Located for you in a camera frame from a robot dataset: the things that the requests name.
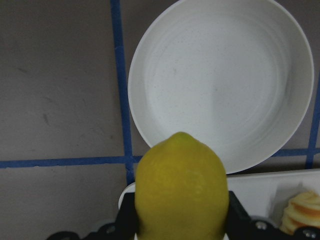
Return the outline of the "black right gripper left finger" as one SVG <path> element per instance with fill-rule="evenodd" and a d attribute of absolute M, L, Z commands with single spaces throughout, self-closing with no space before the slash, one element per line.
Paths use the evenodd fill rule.
<path fill-rule="evenodd" d="M 125 193 L 115 222 L 107 223 L 86 236 L 85 240 L 133 240 L 139 221 L 135 208 L 135 193 Z"/>

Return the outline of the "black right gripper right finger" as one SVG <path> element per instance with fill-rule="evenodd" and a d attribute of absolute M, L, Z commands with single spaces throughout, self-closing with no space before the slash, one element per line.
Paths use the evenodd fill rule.
<path fill-rule="evenodd" d="M 226 235 L 229 240 L 283 239 L 283 234 L 269 221 L 262 218 L 252 218 L 233 191 L 229 191 Z"/>

